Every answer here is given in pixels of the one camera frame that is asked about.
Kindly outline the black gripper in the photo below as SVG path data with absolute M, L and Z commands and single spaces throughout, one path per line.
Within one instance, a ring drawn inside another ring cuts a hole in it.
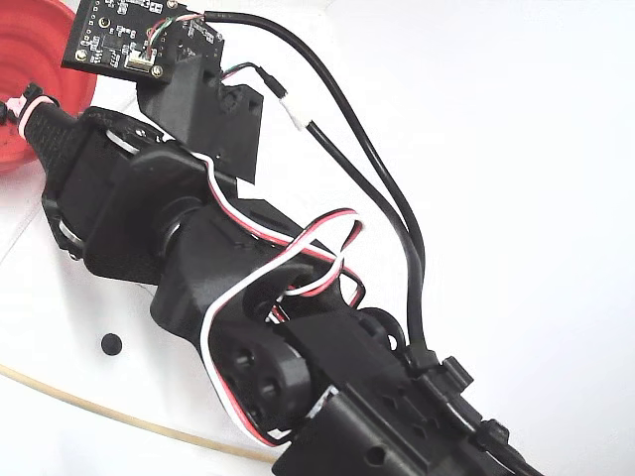
M 158 284 L 176 201 L 208 200 L 204 166 L 145 122 L 99 107 L 69 113 L 36 83 L 5 109 L 45 170 L 60 248 L 98 277 Z

